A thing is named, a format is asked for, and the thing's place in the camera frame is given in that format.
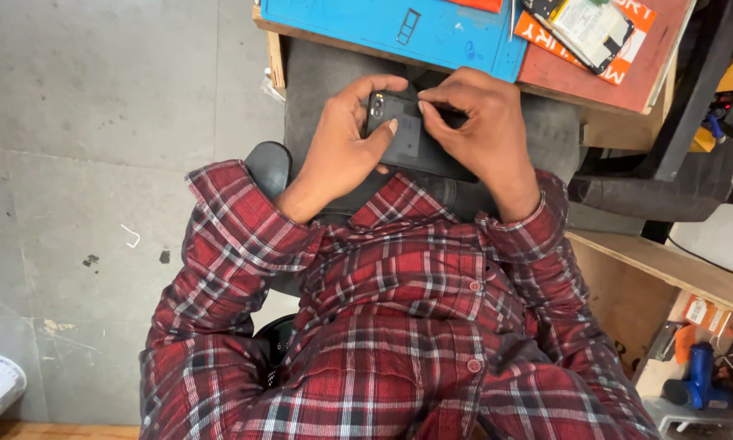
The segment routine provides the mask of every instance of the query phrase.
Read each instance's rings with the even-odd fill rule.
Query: hand
[[[377,167],[396,134],[397,121],[387,121],[367,139],[361,131],[367,121],[367,108],[361,101],[375,90],[400,92],[407,80],[394,75],[361,77],[329,98],[320,115],[313,143],[302,170],[280,194],[274,205],[296,223],[307,223],[333,199],[346,195],[360,185]]]
[[[489,188],[503,222],[527,218],[540,201],[519,95],[515,85],[467,67],[418,93],[426,131]],[[454,130],[432,104],[452,106],[470,119]]]

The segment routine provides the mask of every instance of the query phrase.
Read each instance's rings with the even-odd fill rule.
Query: man's right hand
[[[540,190],[515,85],[460,67],[418,98],[426,131],[489,188],[503,222],[523,220],[537,209]],[[461,128],[450,128],[433,104],[461,110],[470,119]]]

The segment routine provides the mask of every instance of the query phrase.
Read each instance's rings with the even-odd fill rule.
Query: shirt cuff
[[[268,271],[297,272],[306,268],[320,246],[317,225],[298,225],[282,215],[255,185],[244,161],[207,165],[185,176],[206,221],[232,252]]]
[[[483,250],[497,262],[528,263],[554,252],[565,237],[567,226],[567,185],[556,175],[535,170],[540,188],[540,204],[520,222],[500,223],[480,212],[475,222],[488,237]]]

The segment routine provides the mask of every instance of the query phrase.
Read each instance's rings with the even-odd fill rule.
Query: man's left hand
[[[329,98],[309,147],[306,161],[293,183],[274,205],[296,223],[307,223],[337,197],[350,193],[367,178],[396,134],[397,121],[387,121],[370,137],[361,138],[367,109],[361,102],[376,90],[400,92],[407,80],[394,75],[361,77]]]

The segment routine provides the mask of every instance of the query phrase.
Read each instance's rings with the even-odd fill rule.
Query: shirt sleeve
[[[184,266],[167,286],[140,355],[142,438],[222,437],[263,392],[268,347],[252,339],[251,312],[279,271],[310,264],[322,231],[279,213],[242,161],[185,178],[196,198]]]
[[[565,238],[567,188],[537,170],[541,200],[526,220],[501,224],[481,214],[487,252],[504,263],[517,294],[539,320],[538,346],[552,362],[579,375],[627,438],[657,437],[635,386],[623,373],[610,338],[589,310],[589,289]]]

